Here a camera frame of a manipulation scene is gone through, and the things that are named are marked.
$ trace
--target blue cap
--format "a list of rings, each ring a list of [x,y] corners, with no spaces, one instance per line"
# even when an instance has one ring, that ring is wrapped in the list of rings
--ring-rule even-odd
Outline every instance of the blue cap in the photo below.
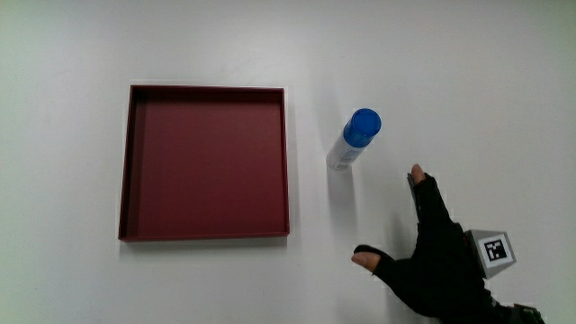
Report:
[[[372,109],[362,108],[354,112],[344,128],[344,140],[355,148],[364,148],[380,131],[382,121]]]

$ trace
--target gloved hand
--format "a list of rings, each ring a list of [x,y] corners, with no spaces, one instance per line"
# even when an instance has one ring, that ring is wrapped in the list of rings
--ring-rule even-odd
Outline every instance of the gloved hand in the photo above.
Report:
[[[445,322],[500,322],[462,227],[450,219],[436,180],[419,165],[410,175],[419,221],[412,257],[394,260],[379,249],[360,245],[352,261],[382,279],[421,315]]]

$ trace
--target cylindrical bottle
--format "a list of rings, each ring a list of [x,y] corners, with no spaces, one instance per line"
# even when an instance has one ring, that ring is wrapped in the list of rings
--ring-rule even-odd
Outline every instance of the cylindrical bottle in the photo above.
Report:
[[[336,171],[348,169],[381,127],[382,121],[375,111],[362,108],[354,112],[326,156],[328,166]]]

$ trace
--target fingertip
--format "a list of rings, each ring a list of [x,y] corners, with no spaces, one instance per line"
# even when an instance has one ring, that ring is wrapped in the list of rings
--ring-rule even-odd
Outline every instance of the fingertip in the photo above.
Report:
[[[424,171],[422,171],[422,168],[418,164],[415,164],[414,166],[412,166],[411,175],[412,175],[412,179],[414,180],[415,185],[426,180],[426,176],[424,175]]]
[[[378,262],[380,262],[380,256],[372,252],[358,252],[354,253],[351,260],[373,273],[376,266],[378,266]]]

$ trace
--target square tray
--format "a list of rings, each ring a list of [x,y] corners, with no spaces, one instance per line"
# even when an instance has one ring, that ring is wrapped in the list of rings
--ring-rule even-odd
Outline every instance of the square tray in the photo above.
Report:
[[[282,88],[131,86],[119,239],[289,232]]]

